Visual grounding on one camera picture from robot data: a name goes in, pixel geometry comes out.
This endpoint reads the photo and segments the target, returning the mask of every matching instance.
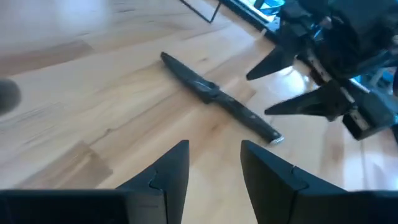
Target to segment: light wood grain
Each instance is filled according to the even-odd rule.
[[[255,223],[239,150],[243,139],[266,143],[181,86],[161,51],[277,128],[285,142],[268,150],[283,159],[347,190],[398,187],[389,130],[357,142],[340,120],[264,115],[313,88],[308,68],[247,82],[274,46],[225,7],[207,24],[177,0],[5,0],[0,30],[0,77],[22,92],[0,118],[2,189],[112,189],[188,139],[183,222]]]

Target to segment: knife blade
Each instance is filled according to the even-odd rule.
[[[256,132],[271,145],[276,145],[284,140],[284,137],[278,131],[238,100],[222,92],[217,84],[205,80],[165,52],[162,52],[160,57],[174,76],[191,91],[196,93],[204,103],[215,102],[219,104],[235,119]]]

